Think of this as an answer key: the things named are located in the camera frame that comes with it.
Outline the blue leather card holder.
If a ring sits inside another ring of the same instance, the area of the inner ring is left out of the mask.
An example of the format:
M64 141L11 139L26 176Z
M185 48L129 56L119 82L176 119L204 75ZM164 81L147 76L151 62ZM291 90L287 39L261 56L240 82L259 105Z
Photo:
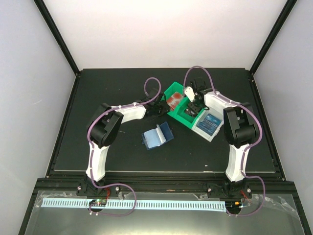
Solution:
M147 150L162 146L174 139L174 135L169 127L168 122L156 125L155 129L148 130L142 134L142 143Z

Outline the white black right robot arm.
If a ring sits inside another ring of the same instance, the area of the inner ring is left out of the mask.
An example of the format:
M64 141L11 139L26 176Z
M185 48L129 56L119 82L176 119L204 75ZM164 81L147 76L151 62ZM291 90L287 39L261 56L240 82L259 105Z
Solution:
M208 140L211 141L220 126L224 126L224 136L229 143L229 160L225 171L229 181L222 185L222 190L225 196L234 197L240 192L237 182L247 177L246 162L249 149L262 139L261 124L250 103L235 102L216 91L213 86L210 89L198 89L196 83L192 82L192 86L184 88L183 92L191 102L199 103L213 111L214 117L219 115L221 123Z

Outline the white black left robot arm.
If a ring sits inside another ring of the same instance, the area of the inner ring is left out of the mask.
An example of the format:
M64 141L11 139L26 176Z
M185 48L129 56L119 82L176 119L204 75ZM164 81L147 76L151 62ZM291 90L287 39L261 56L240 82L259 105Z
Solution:
M165 93L154 89L144 99L131 104L110 106L102 103L98 106L87 125L89 163L86 174L91 179L88 183L88 190L93 195L100 195L105 190L105 183L101 179L106 174L106 158L121 124L168 113L170 106L165 98Z

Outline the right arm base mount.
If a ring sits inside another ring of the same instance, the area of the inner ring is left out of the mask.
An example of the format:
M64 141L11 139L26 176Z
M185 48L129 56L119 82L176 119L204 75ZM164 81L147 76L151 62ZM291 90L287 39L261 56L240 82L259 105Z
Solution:
M208 197L220 199L251 199L248 185L245 181L240 182L209 182L206 184Z

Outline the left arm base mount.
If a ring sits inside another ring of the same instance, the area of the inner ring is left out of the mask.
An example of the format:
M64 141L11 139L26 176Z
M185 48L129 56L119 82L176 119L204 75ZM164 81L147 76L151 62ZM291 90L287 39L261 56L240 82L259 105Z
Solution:
M87 179L86 181L80 181L79 185L77 186L76 193L79 196L86 197L109 197L118 194L121 187L121 185L113 185L107 188L97 188L92 184L90 179Z

